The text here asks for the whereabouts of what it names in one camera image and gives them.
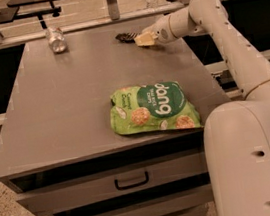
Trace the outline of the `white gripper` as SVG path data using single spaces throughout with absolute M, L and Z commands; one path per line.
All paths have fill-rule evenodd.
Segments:
M 174 36 L 170 27 L 170 15 L 165 15 L 157 20 L 151 26 L 143 29 L 142 33 L 134 38 L 135 44 L 141 46 L 154 46 L 155 43 L 168 44 L 174 42 L 177 37 Z

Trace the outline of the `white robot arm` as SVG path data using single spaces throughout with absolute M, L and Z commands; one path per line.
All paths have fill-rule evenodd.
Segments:
M 270 61 L 233 27 L 220 0 L 190 0 L 135 40 L 147 46 L 209 34 L 242 99 L 215 108 L 204 147 L 218 216 L 270 216 Z

